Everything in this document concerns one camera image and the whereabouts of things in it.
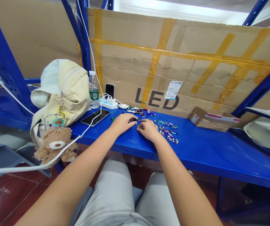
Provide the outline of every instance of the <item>bag strap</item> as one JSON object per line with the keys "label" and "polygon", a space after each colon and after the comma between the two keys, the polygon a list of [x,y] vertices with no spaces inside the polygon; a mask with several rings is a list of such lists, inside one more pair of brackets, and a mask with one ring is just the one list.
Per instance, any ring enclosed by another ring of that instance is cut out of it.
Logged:
{"label": "bag strap", "polygon": [[40,126],[41,123],[38,123],[38,122],[42,119],[41,117],[44,115],[46,108],[47,108],[47,105],[45,105],[43,108],[38,110],[32,117],[32,122],[31,122],[31,127],[30,127],[30,137],[32,141],[34,142],[37,149],[39,149],[39,147],[41,147],[44,144],[43,139],[41,139],[38,136],[38,131],[40,130],[40,135],[42,137],[44,135],[45,130],[42,130],[42,128],[40,128],[42,126]]}

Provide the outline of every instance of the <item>cream shoulder bag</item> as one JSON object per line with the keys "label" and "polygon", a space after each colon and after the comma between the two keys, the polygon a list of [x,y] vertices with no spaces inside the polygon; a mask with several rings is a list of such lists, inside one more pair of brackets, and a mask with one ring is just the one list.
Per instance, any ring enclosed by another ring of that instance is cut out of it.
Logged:
{"label": "cream shoulder bag", "polygon": [[[56,114],[61,97],[66,118],[59,121]],[[43,145],[40,137],[48,129],[69,126],[90,110],[88,73],[70,60],[54,60],[43,70],[41,87],[31,92],[30,99],[40,108],[32,118],[30,129],[30,136],[38,149]]]}

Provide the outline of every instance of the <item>black device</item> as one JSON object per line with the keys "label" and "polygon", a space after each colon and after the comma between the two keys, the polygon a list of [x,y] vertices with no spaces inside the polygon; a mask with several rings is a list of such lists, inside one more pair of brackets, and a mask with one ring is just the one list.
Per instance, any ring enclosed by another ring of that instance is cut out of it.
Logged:
{"label": "black device", "polygon": [[[81,123],[85,124],[85,125],[90,125],[92,122],[92,119],[94,119],[96,116],[98,116],[100,114],[100,110],[94,112],[93,114],[89,115],[88,117],[84,118]],[[100,116],[98,116],[97,118],[95,118],[92,122],[91,127],[96,126],[100,121],[102,121],[108,114],[110,114],[109,111],[102,109],[101,110],[101,114]]]}
{"label": "black device", "polygon": [[111,97],[114,99],[114,90],[115,90],[115,87],[114,85],[111,85],[111,84],[106,84],[106,93],[111,95]]}

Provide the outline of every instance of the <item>person's left hand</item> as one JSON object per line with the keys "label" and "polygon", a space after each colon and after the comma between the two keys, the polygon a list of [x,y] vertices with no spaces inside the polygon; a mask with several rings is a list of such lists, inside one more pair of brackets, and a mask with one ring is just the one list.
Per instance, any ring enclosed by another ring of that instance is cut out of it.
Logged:
{"label": "person's left hand", "polygon": [[112,122],[112,125],[110,126],[110,129],[117,133],[117,135],[121,135],[125,131],[127,131],[129,128],[131,128],[134,125],[137,125],[137,121],[135,120],[135,115],[133,114],[121,114],[119,115],[114,122]]}

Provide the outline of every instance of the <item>cardboard sheet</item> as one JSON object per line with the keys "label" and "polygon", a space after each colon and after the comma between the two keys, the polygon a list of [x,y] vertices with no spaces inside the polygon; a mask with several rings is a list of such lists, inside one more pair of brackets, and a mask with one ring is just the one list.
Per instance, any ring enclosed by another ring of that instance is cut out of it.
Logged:
{"label": "cardboard sheet", "polygon": [[[268,28],[92,8],[88,15],[102,86],[115,85],[131,106],[184,118],[196,106],[231,113],[270,73]],[[175,100],[165,98],[171,81],[182,82]]]}
{"label": "cardboard sheet", "polygon": [[[103,89],[131,106],[188,118],[196,106],[231,113],[270,73],[270,29],[88,9]],[[57,58],[80,63],[62,3],[0,0],[0,27],[26,78]],[[165,99],[171,81],[182,85]],[[270,109],[270,92],[255,107]],[[245,115],[241,123],[254,116]]]}

